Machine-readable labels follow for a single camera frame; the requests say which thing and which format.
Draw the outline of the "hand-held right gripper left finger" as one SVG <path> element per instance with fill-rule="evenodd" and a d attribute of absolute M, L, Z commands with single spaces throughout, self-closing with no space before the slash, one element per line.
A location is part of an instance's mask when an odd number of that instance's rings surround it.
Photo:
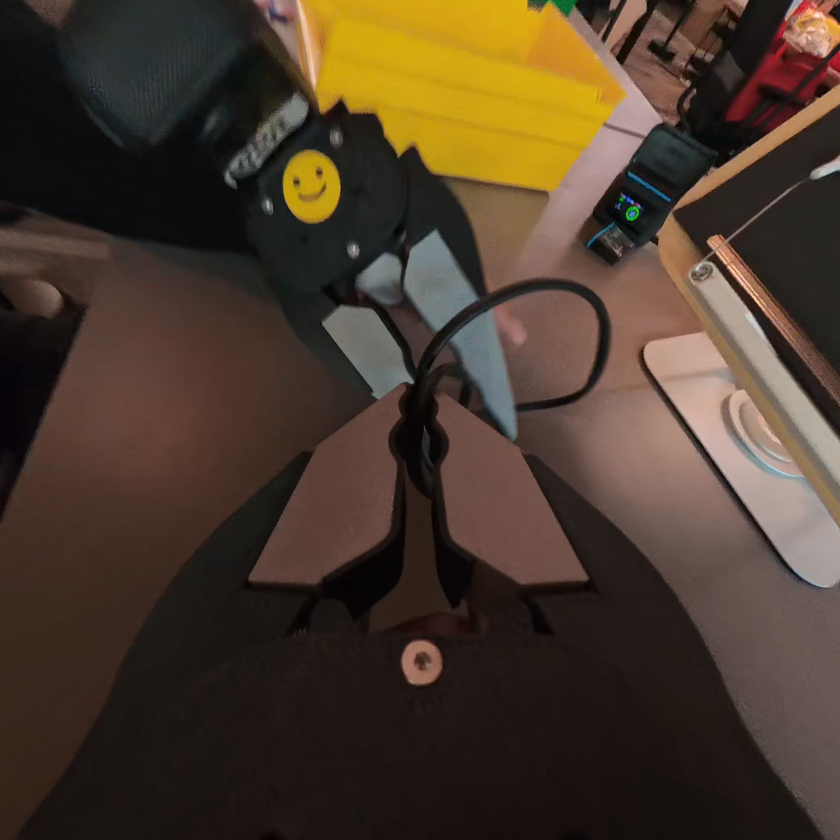
<path fill-rule="evenodd" d="M 396 534 L 404 479 L 391 437 L 407 391 L 398 385 L 314 449 L 249 583 L 316 589 Z"/>

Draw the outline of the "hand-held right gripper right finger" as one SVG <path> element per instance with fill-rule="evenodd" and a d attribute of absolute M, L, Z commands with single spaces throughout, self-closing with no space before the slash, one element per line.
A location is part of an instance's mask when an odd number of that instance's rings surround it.
<path fill-rule="evenodd" d="M 453 607 L 574 591 L 589 575 L 518 446 L 449 397 L 430 443 L 437 576 Z"/>

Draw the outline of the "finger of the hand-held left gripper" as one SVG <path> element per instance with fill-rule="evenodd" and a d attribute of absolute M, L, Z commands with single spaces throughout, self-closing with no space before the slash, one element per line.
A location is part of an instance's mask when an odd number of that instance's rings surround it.
<path fill-rule="evenodd" d="M 356 278 L 354 303 L 340 303 L 322 320 L 330 339 L 367 384 L 373 398 L 414 383 L 410 353 L 388 311 L 403 302 L 403 263 L 383 254 Z"/>
<path fill-rule="evenodd" d="M 435 333 L 480 299 L 436 229 L 410 248 L 403 289 L 416 312 Z M 463 371 L 477 387 L 501 432 L 509 440 L 516 440 L 518 414 L 493 313 L 487 311 L 474 318 L 457 331 L 448 345 L 457 353 Z"/>

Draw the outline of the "yellow plastic bin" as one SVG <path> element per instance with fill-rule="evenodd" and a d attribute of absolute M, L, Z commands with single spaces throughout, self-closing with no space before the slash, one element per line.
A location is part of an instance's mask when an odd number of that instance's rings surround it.
<path fill-rule="evenodd" d="M 625 99 L 554 5 L 298 2 L 322 113 L 373 113 L 439 175 L 549 193 Z"/>

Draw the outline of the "small black box blue trim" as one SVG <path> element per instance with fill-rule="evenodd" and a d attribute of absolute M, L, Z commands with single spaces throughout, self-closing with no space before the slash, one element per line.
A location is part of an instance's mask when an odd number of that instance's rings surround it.
<path fill-rule="evenodd" d="M 584 246 L 609 266 L 616 266 L 635 251 L 636 245 L 616 222 L 595 231 L 584 241 Z"/>

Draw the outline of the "black device with screen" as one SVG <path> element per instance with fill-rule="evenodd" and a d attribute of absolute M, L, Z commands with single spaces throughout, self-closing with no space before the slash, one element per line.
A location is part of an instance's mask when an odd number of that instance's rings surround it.
<path fill-rule="evenodd" d="M 655 126 L 596 203 L 591 214 L 595 231 L 616 222 L 636 247 L 651 242 L 717 156 L 667 124 Z"/>

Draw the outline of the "black board book stand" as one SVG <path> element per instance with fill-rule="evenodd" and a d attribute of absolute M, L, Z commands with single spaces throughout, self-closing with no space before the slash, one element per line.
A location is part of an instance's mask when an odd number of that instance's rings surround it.
<path fill-rule="evenodd" d="M 659 257 L 701 331 L 643 362 L 789 570 L 838 586 L 838 89 L 693 187 Z"/>

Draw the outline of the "red bag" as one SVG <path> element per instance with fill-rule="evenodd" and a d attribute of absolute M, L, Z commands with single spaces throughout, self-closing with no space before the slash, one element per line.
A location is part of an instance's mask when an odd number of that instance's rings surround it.
<path fill-rule="evenodd" d="M 737 94 L 724 113 L 725 123 L 734 126 L 755 119 L 759 130 L 767 133 L 838 85 L 839 58 L 835 54 L 787 105 L 775 116 L 770 115 L 821 64 L 822 52 L 828 53 L 838 43 L 837 18 L 831 12 L 818 12 L 817 8 L 816 2 L 800 2 L 784 16 L 759 58 L 752 63 L 751 72 L 745 73 Z M 828 23 L 828 43 L 825 48 L 818 49 L 820 53 L 816 56 L 792 46 L 784 38 L 788 28 L 803 14 L 809 18 L 821 15 Z"/>

